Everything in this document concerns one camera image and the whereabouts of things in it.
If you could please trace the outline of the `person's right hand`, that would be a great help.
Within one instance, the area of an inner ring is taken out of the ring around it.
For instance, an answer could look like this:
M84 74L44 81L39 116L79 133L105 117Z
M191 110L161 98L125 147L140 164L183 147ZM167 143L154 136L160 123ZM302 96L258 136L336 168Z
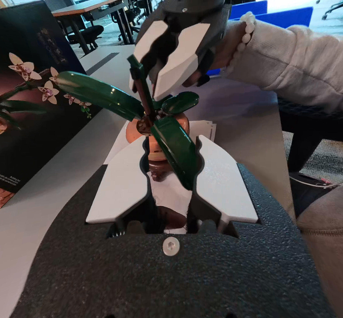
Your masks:
M225 68L229 65L245 34L245 27L246 23L243 21L228 21L225 36L215 48L214 60L210 70Z

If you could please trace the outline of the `green and brown toy stem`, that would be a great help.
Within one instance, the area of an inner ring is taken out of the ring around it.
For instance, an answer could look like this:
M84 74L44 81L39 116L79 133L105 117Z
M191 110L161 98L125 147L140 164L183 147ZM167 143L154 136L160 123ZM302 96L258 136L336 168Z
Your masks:
M144 107L144 112L153 125L156 120L156 111L153 107L152 97L146 81L143 64L139 63L134 54L127 58L130 63L130 74L133 79L133 92L137 92Z

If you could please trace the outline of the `toy orchid plant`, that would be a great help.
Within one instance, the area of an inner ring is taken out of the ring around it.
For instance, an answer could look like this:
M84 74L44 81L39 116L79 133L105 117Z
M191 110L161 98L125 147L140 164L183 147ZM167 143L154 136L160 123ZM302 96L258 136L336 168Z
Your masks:
M198 171L195 143L176 116L195 107L199 103L198 94L186 91L167 96L161 108L149 109L128 93L81 73L61 72L56 83L76 99L107 109L128 121L146 120L143 134L153 136L182 186L192 190Z

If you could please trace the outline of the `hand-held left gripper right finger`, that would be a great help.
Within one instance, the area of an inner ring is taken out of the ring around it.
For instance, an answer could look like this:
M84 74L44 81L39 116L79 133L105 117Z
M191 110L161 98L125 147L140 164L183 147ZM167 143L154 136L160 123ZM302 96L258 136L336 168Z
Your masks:
M233 222L256 224L258 214L236 160L203 135L196 138L199 171L191 196L191 232L206 220L218 232L229 232Z

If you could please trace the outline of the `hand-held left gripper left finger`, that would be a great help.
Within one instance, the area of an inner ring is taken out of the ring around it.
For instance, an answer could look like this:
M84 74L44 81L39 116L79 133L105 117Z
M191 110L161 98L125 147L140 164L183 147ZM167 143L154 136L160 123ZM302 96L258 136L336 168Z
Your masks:
M86 223L113 222L148 196L148 176L143 167L148 147L148 137L140 137L109 161Z

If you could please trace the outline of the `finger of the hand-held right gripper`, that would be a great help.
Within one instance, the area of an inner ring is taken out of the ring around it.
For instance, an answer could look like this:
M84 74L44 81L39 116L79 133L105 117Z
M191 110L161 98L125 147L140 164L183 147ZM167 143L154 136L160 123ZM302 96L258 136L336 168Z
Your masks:
M158 72L153 96L156 101L171 94L197 70L196 50L209 27L209 23L198 23L181 31L178 46L169 55L166 65Z
M164 21L153 21L136 41L133 56L142 66L143 80L152 75L156 93L178 87L178 31Z

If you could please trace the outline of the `grey desk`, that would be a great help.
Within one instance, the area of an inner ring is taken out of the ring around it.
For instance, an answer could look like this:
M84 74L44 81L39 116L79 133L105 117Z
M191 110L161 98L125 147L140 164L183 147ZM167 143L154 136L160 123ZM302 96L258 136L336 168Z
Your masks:
M216 123L215 142L294 217L276 94L219 77L191 90L200 102L189 119ZM13 312L49 226L103 164L124 123L102 110L1 208L1 317Z

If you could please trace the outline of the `person's right forearm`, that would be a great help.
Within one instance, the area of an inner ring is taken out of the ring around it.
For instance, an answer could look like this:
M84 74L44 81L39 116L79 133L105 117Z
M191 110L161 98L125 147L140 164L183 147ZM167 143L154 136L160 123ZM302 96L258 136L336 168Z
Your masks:
M342 111L342 36L256 20L250 41L225 77L274 91L296 104Z

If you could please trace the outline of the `black orchid toy box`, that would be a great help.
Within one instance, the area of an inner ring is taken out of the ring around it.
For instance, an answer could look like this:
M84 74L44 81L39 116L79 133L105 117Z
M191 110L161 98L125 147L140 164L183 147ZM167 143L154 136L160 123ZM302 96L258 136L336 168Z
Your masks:
M0 26L2 208L101 108L57 85L86 71L44 1L1 8Z

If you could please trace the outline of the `black mesh seat cushion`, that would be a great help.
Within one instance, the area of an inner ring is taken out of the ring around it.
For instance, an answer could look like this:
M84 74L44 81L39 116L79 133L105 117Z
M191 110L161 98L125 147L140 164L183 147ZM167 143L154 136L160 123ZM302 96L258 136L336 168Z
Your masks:
M322 140L343 141L343 113L327 113L318 106L304 106L278 97L282 130L293 134L287 166L300 172Z

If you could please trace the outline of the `group of wood-edged tables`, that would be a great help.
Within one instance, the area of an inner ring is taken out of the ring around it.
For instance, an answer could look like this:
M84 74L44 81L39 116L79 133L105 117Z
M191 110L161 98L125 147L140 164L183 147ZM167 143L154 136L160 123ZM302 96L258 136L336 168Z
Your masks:
M144 2L143 8L147 16L153 11L151 0L137 1ZM80 45L84 55L88 55L97 48L97 44L92 42L92 48L88 46L76 24L76 19L84 16L88 21L92 22L114 12L119 19L118 26L121 29L122 40L125 44L133 44L134 40L129 22L124 12L124 8L129 7L129 4L129 0L86 0L82 3L51 10L51 12L63 26L71 26L75 40Z

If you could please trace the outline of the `black bag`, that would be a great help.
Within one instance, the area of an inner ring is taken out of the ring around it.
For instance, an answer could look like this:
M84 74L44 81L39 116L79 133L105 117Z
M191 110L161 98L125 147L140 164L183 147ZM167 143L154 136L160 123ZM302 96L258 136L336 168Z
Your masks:
M300 172L289 172L289 181L296 218L315 200L341 186Z

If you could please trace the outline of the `person's grey hoodie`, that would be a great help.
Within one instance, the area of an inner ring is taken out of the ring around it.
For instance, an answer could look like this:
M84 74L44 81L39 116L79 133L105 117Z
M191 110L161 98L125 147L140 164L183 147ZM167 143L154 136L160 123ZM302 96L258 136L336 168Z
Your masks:
M343 187L315 200L297 218L320 283L337 317L343 317Z

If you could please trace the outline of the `blue plastic bin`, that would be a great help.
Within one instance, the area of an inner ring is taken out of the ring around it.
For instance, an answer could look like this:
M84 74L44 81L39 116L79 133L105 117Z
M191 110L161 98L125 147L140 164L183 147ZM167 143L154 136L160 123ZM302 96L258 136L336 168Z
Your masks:
M264 0L234 5L232 7L233 13L230 14L228 22L239 21L246 12L252 12L258 20L284 29L293 25L309 27L313 7L267 13L267 4L267 0Z

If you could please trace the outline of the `white instruction booklet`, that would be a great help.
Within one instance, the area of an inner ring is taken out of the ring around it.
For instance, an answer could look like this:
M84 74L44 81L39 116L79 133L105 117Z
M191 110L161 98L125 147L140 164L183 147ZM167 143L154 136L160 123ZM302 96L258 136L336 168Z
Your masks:
M129 121L126 121L104 161L107 165L109 161L129 143L126 140L126 128ZM200 120L190 122L190 137L195 143L196 137L203 135L214 141L217 124L212 121ZM148 173L151 180L152 195L157 206L170 208L183 216L186 216L188 205L191 200L191 192L184 189L173 172L164 174L161 182L152 179L151 172Z

